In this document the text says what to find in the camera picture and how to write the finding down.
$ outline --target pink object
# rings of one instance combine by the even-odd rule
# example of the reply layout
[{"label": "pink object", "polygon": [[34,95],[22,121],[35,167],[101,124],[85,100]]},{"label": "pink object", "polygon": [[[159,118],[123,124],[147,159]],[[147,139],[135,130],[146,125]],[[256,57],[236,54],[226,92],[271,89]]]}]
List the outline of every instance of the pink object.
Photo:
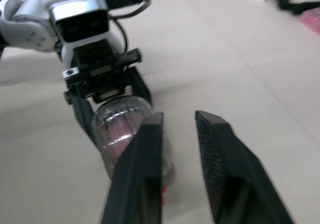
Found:
[{"label": "pink object", "polygon": [[320,8],[304,11],[300,20],[311,30],[320,34]]}]

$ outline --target metal screw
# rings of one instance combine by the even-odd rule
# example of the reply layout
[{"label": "metal screw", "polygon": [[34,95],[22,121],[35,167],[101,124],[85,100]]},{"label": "metal screw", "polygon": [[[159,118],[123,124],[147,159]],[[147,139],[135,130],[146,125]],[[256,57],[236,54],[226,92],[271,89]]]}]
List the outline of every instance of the metal screw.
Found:
[{"label": "metal screw", "polygon": [[67,74],[68,74],[68,75],[72,75],[73,72],[74,72],[73,70],[68,70],[68,71],[67,71]]}]

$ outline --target beige floor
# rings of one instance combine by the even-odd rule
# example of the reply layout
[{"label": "beige floor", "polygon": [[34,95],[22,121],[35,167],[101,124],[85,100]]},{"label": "beige floor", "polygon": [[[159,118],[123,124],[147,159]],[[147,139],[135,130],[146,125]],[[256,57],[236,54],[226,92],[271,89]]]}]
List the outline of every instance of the beige floor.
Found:
[{"label": "beige floor", "polygon": [[[233,125],[297,223],[318,223],[320,36],[274,0],[153,0],[123,24],[175,150],[164,223],[211,223],[197,109]],[[0,223],[99,222],[109,180],[64,102],[62,70],[55,55],[8,49],[2,58]]]}]

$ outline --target clear plastic cup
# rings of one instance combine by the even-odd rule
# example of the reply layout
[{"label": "clear plastic cup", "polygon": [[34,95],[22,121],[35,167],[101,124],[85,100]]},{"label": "clear plastic cup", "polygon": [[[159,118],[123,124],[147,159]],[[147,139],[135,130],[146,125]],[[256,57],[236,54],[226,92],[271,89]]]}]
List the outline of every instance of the clear plastic cup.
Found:
[{"label": "clear plastic cup", "polygon": [[[123,96],[104,103],[93,116],[93,130],[108,176],[112,179],[115,165],[140,128],[143,120],[153,114],[151,105],[137,96]],[[174,177],[171,146],[163,138],[162,185]]]}]

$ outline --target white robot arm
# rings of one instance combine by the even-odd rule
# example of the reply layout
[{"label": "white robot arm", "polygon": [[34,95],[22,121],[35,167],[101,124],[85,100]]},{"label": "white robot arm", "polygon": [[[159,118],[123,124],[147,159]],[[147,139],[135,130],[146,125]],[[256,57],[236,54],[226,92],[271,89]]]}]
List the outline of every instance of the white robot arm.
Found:
[{"label": "white robot arm", "polygon": [[[10,46],[54,52],[60,40],[63,44],[61,59],[67,69],[75,47],[108,39],[113,41],[114,50],[120,51],[121,45],[108,29],[106,0],[1,0],[0,12],[0,32]],[[88,20],[88,26],[82,26],[84,30],[81,30],[81,23],[72,23],[72,18],[75,22],[91,18],[92,23]]]},{"label": "white robot arm", "polygon": [[[132,13],[110,14],[141,3]],[[118,20],[131,18],[150,4],[150,0],[1,0],[0,34],[5,46],[57,52],[65,65],[62,76],[68,90],[100,103],[123,94],[132,80],[126,70],[141,61],[138,49],[128,51]],[[125,47],[110,31],[110,21],[123,33]]]}]

